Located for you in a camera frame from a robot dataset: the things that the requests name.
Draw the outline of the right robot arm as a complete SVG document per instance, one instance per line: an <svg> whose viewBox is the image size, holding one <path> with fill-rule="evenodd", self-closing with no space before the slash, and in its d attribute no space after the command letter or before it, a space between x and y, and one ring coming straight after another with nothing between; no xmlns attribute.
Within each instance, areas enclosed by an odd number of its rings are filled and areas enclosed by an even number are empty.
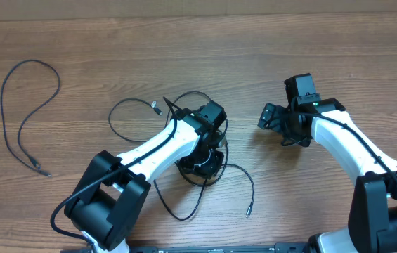
<svg viewBox="0 0 397 253"><path fill-rule="evenodd" d="M397 160L382 152L335 98L321 98L311 74L284 81L288 105L267 103L261 129L282 135L283 147L320 144L354 184L346 227L315 234L298 252L397 252Z"/></svg>

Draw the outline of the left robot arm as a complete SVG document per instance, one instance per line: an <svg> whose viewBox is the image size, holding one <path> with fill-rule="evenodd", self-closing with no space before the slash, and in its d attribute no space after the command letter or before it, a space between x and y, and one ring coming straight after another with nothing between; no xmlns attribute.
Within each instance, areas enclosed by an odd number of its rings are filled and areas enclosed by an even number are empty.
<svg viewBox="0 0 397 253"><path fill-rule="evenodd" d="M174 110L170 123L143 145L118 156L98 153L67 200L65 216L94 250L110 252L124 244L152 183L172 164L203 179L221 168L223 107L212 100L197 110L169 107Z"/></svg>

